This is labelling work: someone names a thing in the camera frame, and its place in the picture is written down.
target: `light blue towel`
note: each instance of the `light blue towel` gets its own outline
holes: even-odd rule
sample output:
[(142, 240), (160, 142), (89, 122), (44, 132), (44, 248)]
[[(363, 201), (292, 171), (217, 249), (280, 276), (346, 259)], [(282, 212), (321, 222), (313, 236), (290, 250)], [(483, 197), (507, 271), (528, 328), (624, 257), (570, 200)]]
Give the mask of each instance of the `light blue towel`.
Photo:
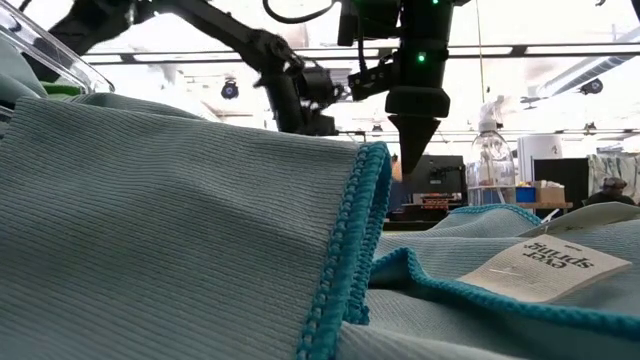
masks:
[(391, 179), (384, 144), (25, 98), (0, 169), (0, 359), (327, 358)]
[[(22, 99), (0, 144), (0, 359), (640, 358), (637, 266), (518, 303), (455, 279), (523, 211), (380, 237), (384, 144), (100, 96)], [(638, 263), (638, 228), (559, 237)]]

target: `cable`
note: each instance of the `cable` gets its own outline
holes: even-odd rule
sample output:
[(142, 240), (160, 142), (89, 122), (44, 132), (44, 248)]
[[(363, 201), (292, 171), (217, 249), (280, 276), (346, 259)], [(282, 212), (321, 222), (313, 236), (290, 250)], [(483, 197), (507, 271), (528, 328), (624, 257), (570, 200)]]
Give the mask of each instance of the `cable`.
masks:
[(358, 66), (360, 67), (360, 75), (364, 76), (367, 72), (367, 62), (364, 59), (364, 18), (360, 15), (358, 9)]
[(300, 16), (300, 17), (294, 17), (294, 18), (282, 16), (282, 15), (279, 15), (278, 13), (276, 13), (275, 11), (273, 11), (273, 9), (271, 8), (271, 5), (269, 5), (269, 0), (262, 0), (262, 7), (264, 7), (264, 10), (267, 12), (267, 15), (269, 15), (275, 21), (283, 23), (283, 24), (293, 25), (293, 24), (305, 23), (305, 22), (311, 21), (311, 20), (313, 20), (315, 18), (319, 18), (320, 16), (328, 13), (329, 10), (331, 10), (331, 8), (333, 7), (333, 5), (337, 4), (339, 1), (340, 0), (331, 0), (331, 5), (327, 6), (326, 8), (324, 8), (322, 10), (318, 10), (318, 11), (316, 11), (314, 13), (309, 14), (309, 15)]
[(22, 4), (20, 4), (20, 7), (18, 8), (18, 10), (20, 10), (21, 12), (24, 12), (25, 10), (27, 10), (27, 6), (31, 4), (31, 1), (32, 0), (24, 0)]

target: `turquoise trim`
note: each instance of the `turquoise trim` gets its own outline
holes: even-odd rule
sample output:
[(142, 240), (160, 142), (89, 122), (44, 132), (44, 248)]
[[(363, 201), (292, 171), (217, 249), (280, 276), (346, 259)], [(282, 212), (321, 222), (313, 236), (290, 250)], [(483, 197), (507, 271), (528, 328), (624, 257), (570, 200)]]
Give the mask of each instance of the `turquoise trim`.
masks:
[(451, 212), (451, 214), (482, 214), (487, 211), (495, 210), (495, 209), (506, 209), (511, 210), (514, 213), (520, 215), (525, 220), (529, 221), (535, 226), (540, 225), (541, 221), (539, 217), (533, 215), (532, 213), (524, 210), (523, 208), (510, 205), (510, 204), (492, 204), (492, 205), (482, 205), (482, 206), (466, 206), (462, 208), (457, 208)]
[(583, 309), (574, 306), (526, 303), (456, 280), (438, 280), (427, 275), (416, 253), (410, 248), (398, 248), (378, 259), (372, 275), (397, 263), (407, 266), (408, 276), (417, 284), (459, 296), (492, 311), (524, 316), (555, 325), (568, 326), (596, 333), (640, 341), (640, 317), (612, 312)]
[(297, 360), (332, 358), (343, 319), (367, 322), (364, 294), (390, 186), (391, 156), (386, 144), (362, 145), (329, 239), (325, 266), (298, 343)]

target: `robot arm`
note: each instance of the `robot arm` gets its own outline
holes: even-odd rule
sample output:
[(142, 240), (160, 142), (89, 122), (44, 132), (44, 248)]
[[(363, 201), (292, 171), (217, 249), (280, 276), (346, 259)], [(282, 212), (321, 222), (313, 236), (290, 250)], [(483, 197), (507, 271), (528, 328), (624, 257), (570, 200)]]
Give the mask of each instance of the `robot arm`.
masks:
[[(76, 0), (69, 14), (51, 34), (79, 55), (112, 39), (131, 25), (151, 19), (155, 13), (173, 13), (198, 30), (234, 49), (260, 73), (255, 86), (264, 86), (278, 129), (282, 132), (326, 136), (335, 134), (333, 118), (321, 111), (335, 103), (342, 92), (329, 71), (305, 67), (280, 36), (252, 29), (211, 6), (205, 0)], [(36, 74), (47, 81), (55, 76), (31, 61)], [(301, 105), (301, 100), (312, 104)]]

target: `table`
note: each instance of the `table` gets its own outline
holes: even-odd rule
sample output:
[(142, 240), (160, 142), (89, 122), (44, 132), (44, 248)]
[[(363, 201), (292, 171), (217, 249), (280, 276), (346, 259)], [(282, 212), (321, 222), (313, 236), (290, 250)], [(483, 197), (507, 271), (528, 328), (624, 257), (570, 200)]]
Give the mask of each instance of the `table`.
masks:
[(531, 210), (555, 210), (561, 209), (562, 214), (566, 214), (573, 207), (573, 203), (517, 203), (523, 209)]

